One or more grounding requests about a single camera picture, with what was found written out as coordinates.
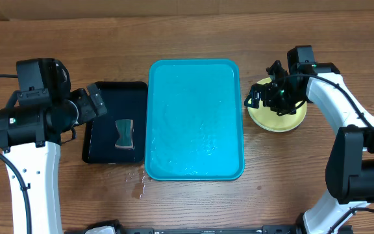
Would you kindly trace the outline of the yellow-green plate top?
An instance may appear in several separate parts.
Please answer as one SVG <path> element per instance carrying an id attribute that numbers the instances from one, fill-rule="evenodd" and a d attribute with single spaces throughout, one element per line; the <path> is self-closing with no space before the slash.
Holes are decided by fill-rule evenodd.
<path id="1" fill-rule="evenodd" d="M 306 116 L 306 110 L 307 104 L 304 103 L 295 114 L 278 116 L 269 107 L 264 107 L 262 101 L 258 109 L 247 107 L 250 117 L 259 127 L 277 133 L 291 131 L 298 127 Z"/>

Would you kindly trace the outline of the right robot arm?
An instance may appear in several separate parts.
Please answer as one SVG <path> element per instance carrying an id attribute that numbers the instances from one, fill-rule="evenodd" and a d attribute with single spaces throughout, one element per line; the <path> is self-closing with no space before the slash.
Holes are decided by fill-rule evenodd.
<path id="1" fill-rule="evenodd" d="M 319 63 L 309 45 L 287 53 L 266 69 L 271 81 L 254 84 L 244 101 L 249 109 L 267 108 L 277 116 L 293 115 L 315 104 L 336 134 L 325 169 L 327 189 L 313 208 L 291 225 L 264 225 L 262 233 L 352 233 L 348 219 L 374 213 L 374 116 L 346 87 L 339 69 Z"/>

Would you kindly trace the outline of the green scrubbing sponge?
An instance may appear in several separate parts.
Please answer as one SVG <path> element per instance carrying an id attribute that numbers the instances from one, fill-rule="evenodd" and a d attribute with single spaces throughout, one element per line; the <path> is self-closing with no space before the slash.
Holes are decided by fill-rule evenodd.
<path id="1" fill-rule="evenodd" d="M 116 120 L 115 125 L 118 131 L 118 139 L 116 140 L 115 147 L 122 150 L 133 150 L 133 120 Z"/>

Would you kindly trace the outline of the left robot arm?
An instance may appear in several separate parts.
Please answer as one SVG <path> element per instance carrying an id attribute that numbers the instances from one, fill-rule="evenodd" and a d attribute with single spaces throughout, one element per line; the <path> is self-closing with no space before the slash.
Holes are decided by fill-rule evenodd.
<path id="1" fill-rule="evenodd" d="M 106 114 L 95 84 L 71 90 L 69 72 L 54 58 L 16 64 L 19 90 L 0 110 L 14 233 L 62 233 L 58 169 L 62 133 Z"/>

